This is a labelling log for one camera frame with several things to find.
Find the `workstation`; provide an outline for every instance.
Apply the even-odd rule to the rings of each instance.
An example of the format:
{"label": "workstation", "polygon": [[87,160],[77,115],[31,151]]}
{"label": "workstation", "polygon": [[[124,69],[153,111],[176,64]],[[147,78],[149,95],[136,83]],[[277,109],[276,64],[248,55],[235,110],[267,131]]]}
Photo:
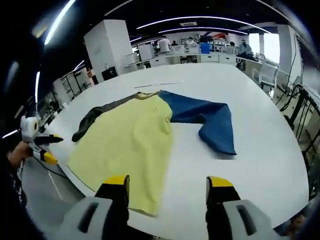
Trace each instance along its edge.
{"label": "workstation", "polygon": [[[33,149],[22,188],[45,236],[282,239],[292,219],[311,218],[319,56],[280,8],[255,1],[256,16],[232,2],[241,18],[217,3],[190,16],[192,6],[148,7],[150,17],[143,1],[66,2],[56,32],[40,40],[55,50],[70,38],[77,57],[57,50],[58,71],[43,54],[19,125],[2,137]],[[76,34],[59,31],[89,6],[94,20],[80,14]]]}

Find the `desk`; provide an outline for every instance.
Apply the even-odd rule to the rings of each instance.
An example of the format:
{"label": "desk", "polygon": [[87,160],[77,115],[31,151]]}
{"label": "desk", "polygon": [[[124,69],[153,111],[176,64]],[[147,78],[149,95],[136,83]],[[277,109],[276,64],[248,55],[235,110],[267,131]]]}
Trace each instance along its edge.
{"label": "desk", "polygon": [[[160,85],[170,82],[179,84]],[[134,71],[95,85],[70,102],[49,125],[51,133],[64,138],[61,143],[51,144],[50,150],[82,193],[94,195],[66,164],[74,145],[71,137],[81,119],[95,106],[138,91],[151,93],[160,89],[227,103],[237,155],[230,158],[209,149],[198,136],[201,124],[172,123],[173,147],[158,217],[130,210],[130,226],[166,239],[208,239],[207,176],[231,181],[241,199],[252,201],[271,218],[272,227],[307,205],[309,188],[304,159],[285,118],[243,72],[219,63],[163,65]]]}

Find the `ceiling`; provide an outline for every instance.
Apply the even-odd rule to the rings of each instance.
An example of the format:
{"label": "ceiling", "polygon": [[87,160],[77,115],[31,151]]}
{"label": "ceiling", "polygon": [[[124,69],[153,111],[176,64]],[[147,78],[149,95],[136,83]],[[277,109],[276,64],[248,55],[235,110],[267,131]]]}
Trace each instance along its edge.
{"label": "ceiling", "polygon": [[[12,46],[15,49],[17,45],[23,46],[24,42],[21,36],[32,32],[35,26],[38,26],[38,29],[47,27],[42,37],[38,39],[38,44],[41,46],[50,25],[67,2],[67,0],[19,1],[17,9],[17,3],[11,1],[10,5],[12,6],[8,8],[8,11],[11,12],[9,21],[8,18],[4,19],[9,22],[5,26],[5,32],[8,33],[6,38],[8,48]],[[184,22],[196,21],[200,27],[231,30],[245,26],[242,23],[232,21],[202,18],[167,21],[137,29],[141,25],[155,21],[185,16],[216,16],[250,24],[264,22],[288,24],[284,17],[256,0],[201,0],[190,3],[181,0],[133,0],[105,16],[105,13],[124,2],[125,0],[76,0],[62,19],[51,42],[45,46],[44,52],[40,55],[39,98],[51,89],[54,80],[72,71],[82,60],[88,64],[89,58],[83,36],[103,19],[125,20],[130,39],[157,37],[160,35],[159,31],[181,28],[179,23]],[[259,30],[253,28],[247,32],[258,33]],[[10,52],[6,55],[8,63],[12,57]]]}

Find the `laboratory room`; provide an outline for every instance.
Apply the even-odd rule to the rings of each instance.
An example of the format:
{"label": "laboratory room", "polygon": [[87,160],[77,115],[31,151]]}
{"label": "laboratory room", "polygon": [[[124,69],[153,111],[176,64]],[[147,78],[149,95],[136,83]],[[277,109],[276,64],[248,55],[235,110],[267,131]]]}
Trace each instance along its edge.
{"label": "laboratory room", "polygon": [[4,238],[320,239],[304,2],[10,1]]}

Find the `ceiling light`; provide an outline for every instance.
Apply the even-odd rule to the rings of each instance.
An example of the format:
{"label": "ceiling light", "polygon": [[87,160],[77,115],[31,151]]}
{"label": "ceiling light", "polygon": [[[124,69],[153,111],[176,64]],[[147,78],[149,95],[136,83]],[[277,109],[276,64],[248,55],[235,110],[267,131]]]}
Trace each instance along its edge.
{"label": "ceiling light", "polygon": [[15,134],[16,132],[18,132],[18,129],[17,129],[17,130],[14,130],[14,131],[12,131],[12,132],[9,132],[8,134],[4,135],[4,136],[2,137],[2,139],[6,138],[6,137],[9,137],[10,135]]}
{"label": "ceiling light", "polygon": [[219,17],[219,16],[181,16],[181,17],[174,17],[174,18],[168,18],[168,19],[164,19],[164,20],[160,20],[160,21],[155,21],[155,22],[152,22],[152,23],[149,23],[149,24],[146,24],[146,25],[142,25],[142,26],[137,27],[136,29],[142,29],[142,28],[154,25],[154,24],[159,24],[159,23],[173,21],[173,20],[180,20],[180,19],[220,19],[220,20],[226,20],[226,21],[231,21],[231,22],[236,22],[236,23],[240,23],[240,24],[249,25],[249,26],[254,27],[256,29],[260,29],[260,30],[262,30],[262,31],[264,31],[264,32],[266,32],[268,34],[271,33],[271,32],[269,32],[269,31],[267,31],[267,30],[265,30],[265,29],[263,29],[261,27],[258,27],[256,25],[253,25],[253,24],[245,22],[245,21],[239,21],[239,20],[236,20],[236,19],[226,18],[226,17]]}
{"label": "ceiling light", "polygon": [[44,45],[47,45],[51,38],[53,37],[55,31],[57,30],[57,27],[59,25],[59,23],[61,22],[62,18],[64,17],[64,15],[66,14],[66,12],[69,10],[69,8],[72,6],[72,4],[75,3],[76,0],[70,0],[61,10],[61,12],[59,13],[59,15],[56,17],[56,19],[54,20],[50,31],[48,33],[48,35],[46,36],[46,39],[44,41]]}
{"label": "ceiling light", "polygon": [[78,68],[81,64],[83,64],[84,62],[85,62],[85,60],[83,60],[82,62],[80,62],[80,63],[73,69],[73,71],[77,70],[77,68]]}
{"label": "ceiling light", "polygon": [[137,40],[139,40],[139,39],[142,39],[142,37],[138,37],[138,38],[136,38],[136,39],[133,39],[133,40],[130,41],[130,43],[132,43],[133,41],[137,41]]}
{"label": "ceiling light", "polygon": [[223,30],[223,31],[229,31],[229,32],[235,32],[235,33],[239,33],[239,34],[248,35],[248,33],[245,33],[243,31],[236,31],[236,30],[231,30],[231,29],[227,29],[227,28],[220,28],[220,27],[206,27],[206,26],[182,27],[182,28],[169,29],[169,30],[160,31],[159,34],[171,32],[171,31],[177,31],[177,30],[185,30],[185,29],[215,29],[215,30]]}
{"label": "ceiling light", "polygon": [[38,85],[39,85],[39,77],[40,77],[40,72],[38,71],[36,73],[35,77],[35,90],[34,90],[34,98],[35,98],[35,104],[38,103]]}

